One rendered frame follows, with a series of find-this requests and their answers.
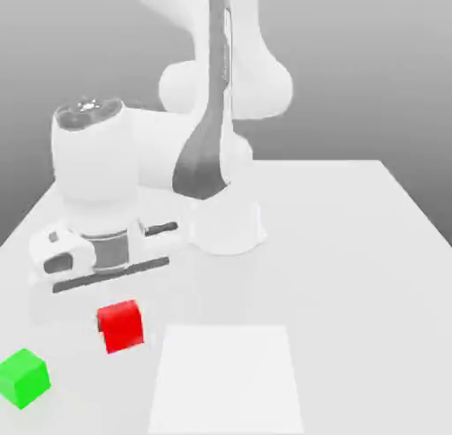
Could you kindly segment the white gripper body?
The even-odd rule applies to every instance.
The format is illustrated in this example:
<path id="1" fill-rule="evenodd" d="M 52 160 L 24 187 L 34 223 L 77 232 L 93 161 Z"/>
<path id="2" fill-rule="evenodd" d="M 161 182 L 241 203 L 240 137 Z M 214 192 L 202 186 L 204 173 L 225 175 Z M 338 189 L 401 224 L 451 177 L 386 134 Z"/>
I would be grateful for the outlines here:
<path id="1" fill-rule="evenodd" d="M 183 316 L 184 298 L 192 291 L 196 266 L 195 257 L 178 254 L 171 256 L 165 266 L 59 293 L 48 284 L 36 283 L 30 291 L 29 316 L 36 325 L 58 321 L 87 323 L 95 319 L 102 307 L 134 300 L 147 325 L 162 326 Z"/>

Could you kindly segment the small red cube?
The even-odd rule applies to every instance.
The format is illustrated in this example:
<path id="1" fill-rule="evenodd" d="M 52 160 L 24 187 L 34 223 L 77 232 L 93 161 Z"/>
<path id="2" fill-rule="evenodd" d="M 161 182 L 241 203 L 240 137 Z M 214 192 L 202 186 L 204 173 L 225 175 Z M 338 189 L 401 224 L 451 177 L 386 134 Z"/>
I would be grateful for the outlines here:
<path id="1" fill-rule="evenodd" d="M 144 342 L 141 312 L 135 300 L 104 306 L 97 310 L 96 319 L 108 354 Z"/>

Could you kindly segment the small green cube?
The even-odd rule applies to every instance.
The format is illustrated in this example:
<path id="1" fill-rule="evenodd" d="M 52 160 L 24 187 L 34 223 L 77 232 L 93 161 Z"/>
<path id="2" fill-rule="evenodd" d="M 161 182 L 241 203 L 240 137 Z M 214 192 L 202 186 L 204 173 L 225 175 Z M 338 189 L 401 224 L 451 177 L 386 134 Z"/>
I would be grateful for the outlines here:
<path id="1" fill-rule="evenodd" d="M 0 394 L 18 409 L 25 408 L 51 387 L 46 362 L 20 349 L 0 362 Z"/>

